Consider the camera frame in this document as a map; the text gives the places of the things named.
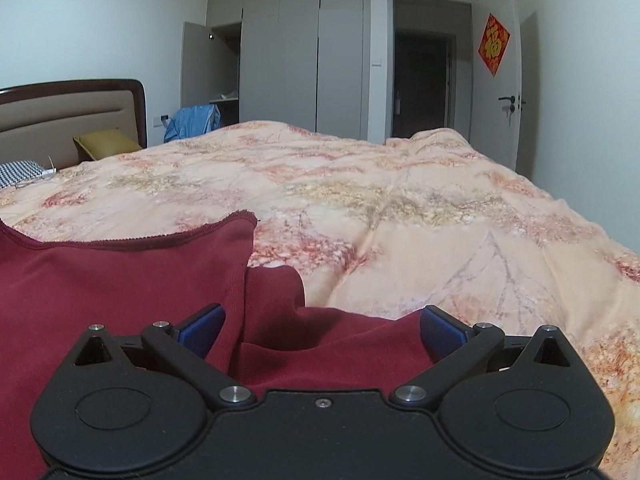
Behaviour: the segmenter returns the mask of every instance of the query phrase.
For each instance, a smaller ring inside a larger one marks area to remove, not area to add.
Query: doorway
[[[450,126],[451,38],[397,31],[392,136]]]

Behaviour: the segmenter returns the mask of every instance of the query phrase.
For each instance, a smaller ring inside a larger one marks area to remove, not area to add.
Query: upholstered headboard
[[[146,148],[145,91],[135,79],[56,81],[0,90],[0,164],[79,163],[74,136],[118,128]]]

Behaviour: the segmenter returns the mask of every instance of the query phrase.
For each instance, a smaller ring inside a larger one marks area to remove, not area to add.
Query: red cloth
[[[304,308],[294,269],[247,268],[255,225],[239,212],[169,236],[43,243],[0,222],[2,477],[44,472],[31,409],[91,323],[129,335],[220,303],[226,319],[207,361],[259,395],[276,387],[389,392],[431,365],[417,313],[389,321]]]

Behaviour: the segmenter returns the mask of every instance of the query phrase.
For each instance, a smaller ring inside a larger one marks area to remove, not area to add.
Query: blue jacket
[[[220,110],[216,105],[180,108],[164,133],[164,142],[197,137],[220,127]]]

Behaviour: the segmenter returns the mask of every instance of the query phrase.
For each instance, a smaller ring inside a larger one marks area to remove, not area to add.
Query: wardrobe
[[[185,24],[182,100],[366,139],[368,69],[369,0],[208,0],[206,26]]]

